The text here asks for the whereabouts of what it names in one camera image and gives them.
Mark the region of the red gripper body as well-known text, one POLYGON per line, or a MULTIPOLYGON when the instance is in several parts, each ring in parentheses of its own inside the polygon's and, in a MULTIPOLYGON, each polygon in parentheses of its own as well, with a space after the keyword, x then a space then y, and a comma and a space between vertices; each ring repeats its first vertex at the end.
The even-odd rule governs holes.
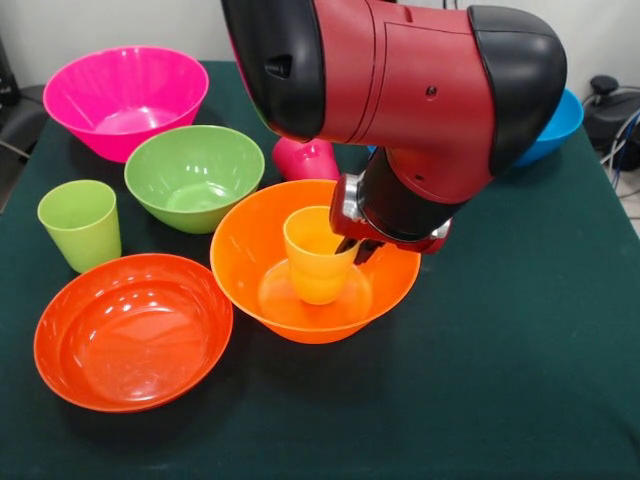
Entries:
POLYGON ((452 218, 429 235, 415 241, 400 240, 397 235, 383 233, 365 217, 364 209, 358 203, 358 186, 358 178, 340 178, 338 180, 333 191, 329 213, 329 221, 334 233, 358 241, 375 239, 385 244, 394 245, 401 250, 420 254, 437 252, 448 239, 453 223, 452 218))

